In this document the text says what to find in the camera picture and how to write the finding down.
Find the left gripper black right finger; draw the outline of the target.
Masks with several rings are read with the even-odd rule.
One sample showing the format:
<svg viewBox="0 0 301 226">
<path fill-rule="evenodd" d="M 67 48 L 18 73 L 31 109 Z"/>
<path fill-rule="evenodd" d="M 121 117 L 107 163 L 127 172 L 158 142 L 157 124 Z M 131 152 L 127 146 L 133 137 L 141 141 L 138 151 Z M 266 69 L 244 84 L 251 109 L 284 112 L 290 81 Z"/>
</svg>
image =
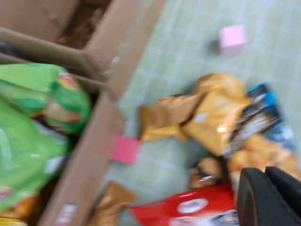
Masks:
<svg viewBox="0 0 301 226">
<path fill-rule="evenodd" d="M 265 169 L 265 174 L 276 186 L 284 200 L 293 210 L 301 209 L 301 182 L 281 170 L 278 167 L 270 166 Z"/>
</svg>

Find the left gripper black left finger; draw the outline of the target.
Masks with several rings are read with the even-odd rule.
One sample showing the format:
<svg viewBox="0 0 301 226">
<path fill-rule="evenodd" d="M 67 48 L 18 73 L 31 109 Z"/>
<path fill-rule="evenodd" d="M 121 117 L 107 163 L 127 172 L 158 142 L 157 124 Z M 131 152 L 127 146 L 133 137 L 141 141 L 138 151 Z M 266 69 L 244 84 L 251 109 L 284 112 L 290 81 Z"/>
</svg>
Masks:
<svg viewBox="0 0 301 226">
<path fill-rule="evenodd" d="M 299 226 L 301 210 L 293 210 L 271 182 L 265 171 L 244 168 L 237 196 L 241 226 Z"/>
</svg>

